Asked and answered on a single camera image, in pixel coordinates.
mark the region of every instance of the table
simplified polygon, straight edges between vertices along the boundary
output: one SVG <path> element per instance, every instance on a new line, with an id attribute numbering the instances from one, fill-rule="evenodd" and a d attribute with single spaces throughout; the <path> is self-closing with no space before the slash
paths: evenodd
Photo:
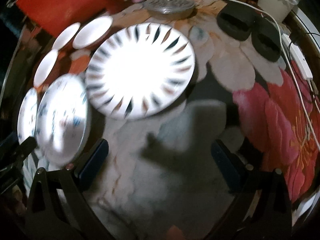
<path id="1" fill-rule="evenodd" d="M 268 62 L 251 38 L 239 42 L 223 33 L 216 16 L 225 2 L 195 1 L 196 14 L 185 20 L 150 18 L 142 4 L 113 16 L 115 30 L 142 22 L 170 25 L 190 39 L 196 54 L 190 85 L 159 114 L 123 121 L 93 111 L 86 148 L 103 137 L 110 153 L 84 196 L 119 240 L 163 239 L 171 225 L 187 239 L 209 232 L 234 198 L 211 157 L 217 138 L 236 154 L 246 140 L 261 154 L 262 169 L 281 168 L 292 202 L 315 175 L 318 150 L 283 59 Z M 300 80 L 299 85 L 319 134 L 308 86 Z M 240 157 L 259 167 L 250 156 Z M 31 185 L 36 167 L 28 161 L 24 171 Z M 54 169 L 45 158 L 39 163 Z"/>

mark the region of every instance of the red flower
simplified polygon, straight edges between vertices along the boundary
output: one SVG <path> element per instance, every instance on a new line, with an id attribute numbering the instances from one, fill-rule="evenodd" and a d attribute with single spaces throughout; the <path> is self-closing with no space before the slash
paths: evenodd
<path id="1" fill-rule="evenodd" d="M 267 91 L 258 83 L 252 90 L 233 93 L 239 107 L 241 129 L 258 150 L 264 153 L 262 169 L 281 168 L 292 202 L 311 186 L 318 149 L 305 118 L 299 95 L 291 77 L 282 72 L 281 87 L 268 83 Z M 305 107 L 319 138 L 320 114 L 312 106 L 308 84 L 298 80 Z"/>

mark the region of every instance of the patterned plate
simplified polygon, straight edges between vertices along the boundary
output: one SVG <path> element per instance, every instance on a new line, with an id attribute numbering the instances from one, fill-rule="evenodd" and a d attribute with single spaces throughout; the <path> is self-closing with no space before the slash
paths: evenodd
<path id="1" fill-rule="evenodd" d="M 31 88 L 24 97 L 18 117 L 18 141 L 21 144 L 35 133 L 38 97 L 34 88 Z"/>
<path id="2" fill-rule="evenodd" d="M 85 82 L 99 112 L 137 119 L 175 101 L 194 68 L 193 48 L 182 33 L 167 25 L 143 23 L 117 32 L 97 49 Z"/>
<path id="3" fill-rule="evenodd" d="M 90 105 L 82 80 L 65 74 L 44 94 L 36 119 L 36 140 L 50 162 L 65 165 L 79 154 L 89 136 Z"/>

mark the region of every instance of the power strip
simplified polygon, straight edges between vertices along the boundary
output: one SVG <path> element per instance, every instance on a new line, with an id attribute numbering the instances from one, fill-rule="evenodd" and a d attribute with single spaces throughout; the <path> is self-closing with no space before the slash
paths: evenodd
<path id="1" fill-rule="evenodd" d="M 287 34 L 282 34 L 282 43 L 286 49 L 288 49 L 291 39 Z M 308 63 L 306 62 L 306 59 L 304 55 L 302 54 L 300 48 L 297 45 L 294 45 L 293 43 L 290 46 L 290 54 L 292 55 L 292 58 L 297 63 L 297 66 L 301 72 L 301 75 L 304 80 L 312 80 L 313 76 L 311 73 L 311 70 L 308 66 Z"/>

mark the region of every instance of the plate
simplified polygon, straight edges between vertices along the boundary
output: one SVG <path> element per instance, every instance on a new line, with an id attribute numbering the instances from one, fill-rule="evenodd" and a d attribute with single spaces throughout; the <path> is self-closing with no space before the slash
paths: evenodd
<path id="1" fill-rule="evenodd" d="M 83 81 L 65 74 L 45 92 L 36 119 L 36 140 L 50 162 L 65 165 L 82 150 L 90 132 L 90 105 Z"/>
<path id="2" fill-rule="evenodd" d="M 19 144 L 35 133 L 37 104 L 37 92 L 34 88 L 31 88 L 26 93 L 19 111 L 17 126 Z"/>
<path id="3" fill-rule="evenodd" d="M 185 90 L 195 68 L 189 40 L 167 25 L 125 28 L 93 54 L 85 82 L 92 105 L 117 119 L 163 110 Z"/>

